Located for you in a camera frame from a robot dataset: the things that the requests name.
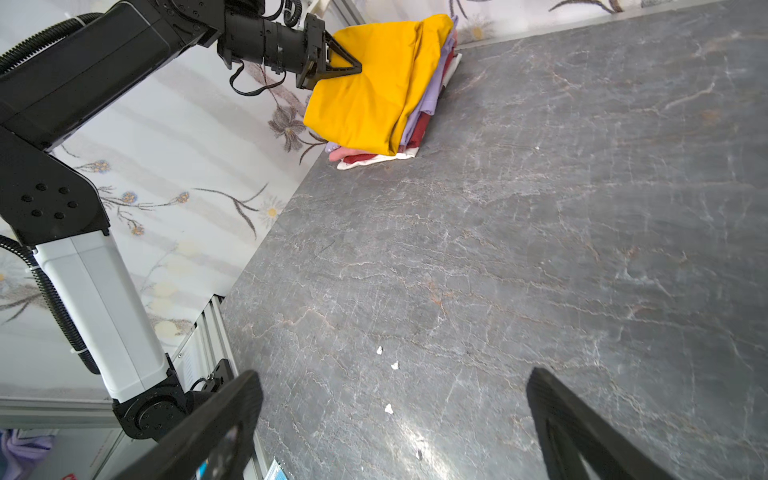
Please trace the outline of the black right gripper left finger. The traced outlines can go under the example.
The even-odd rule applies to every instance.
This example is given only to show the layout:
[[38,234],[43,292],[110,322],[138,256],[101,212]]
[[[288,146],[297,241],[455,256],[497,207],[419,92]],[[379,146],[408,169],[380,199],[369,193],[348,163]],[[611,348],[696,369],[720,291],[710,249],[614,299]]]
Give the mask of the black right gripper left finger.
[[241,373],[116,478],[242,479],[262,403],[258,374]]

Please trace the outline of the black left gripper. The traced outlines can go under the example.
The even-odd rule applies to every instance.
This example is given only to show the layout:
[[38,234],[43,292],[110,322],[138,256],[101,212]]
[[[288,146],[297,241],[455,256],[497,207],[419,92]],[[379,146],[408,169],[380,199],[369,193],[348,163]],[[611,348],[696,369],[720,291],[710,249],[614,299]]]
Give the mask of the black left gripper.
[[322,80],[362,72],[362,63],[325,32],[323,19],[308,14],[303,30],[242,14],[227,13],[217,53],[228,68],[233,62],[254,62],[276,73],[293,73],[296,86],[313,90]]

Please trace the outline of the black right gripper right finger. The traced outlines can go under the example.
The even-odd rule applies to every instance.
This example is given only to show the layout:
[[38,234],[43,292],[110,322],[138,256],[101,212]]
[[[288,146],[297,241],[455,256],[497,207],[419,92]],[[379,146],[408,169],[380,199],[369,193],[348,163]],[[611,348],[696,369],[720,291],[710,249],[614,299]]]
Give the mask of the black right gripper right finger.
[[532,370],[526,395],[549,478],[672,477],[549,370]]

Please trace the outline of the yellow t-shirt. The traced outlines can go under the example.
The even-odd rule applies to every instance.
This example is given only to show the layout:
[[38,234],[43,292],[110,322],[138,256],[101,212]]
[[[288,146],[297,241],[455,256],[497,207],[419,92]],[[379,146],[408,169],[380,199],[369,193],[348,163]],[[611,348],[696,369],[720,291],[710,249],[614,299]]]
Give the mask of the yellow t-shirt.
[[451,17],[437,14],[337,31],[333,37],[362,63],[362,72],[320,81],[309,97],[305,126],[342,147],[397,153],[453,28]]

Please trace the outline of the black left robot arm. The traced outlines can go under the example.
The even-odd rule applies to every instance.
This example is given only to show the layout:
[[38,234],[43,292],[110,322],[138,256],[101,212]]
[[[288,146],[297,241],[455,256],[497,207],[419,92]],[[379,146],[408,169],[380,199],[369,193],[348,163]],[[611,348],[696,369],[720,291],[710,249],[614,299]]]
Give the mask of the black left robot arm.
[[154,438],[188,413],[160,325],[243,272],[325,146],[308,90],[336,43],[298,1],[5,1],[1,29],[61,14],[1,58],[1,275],[34,285],[99,381],[87,415]]

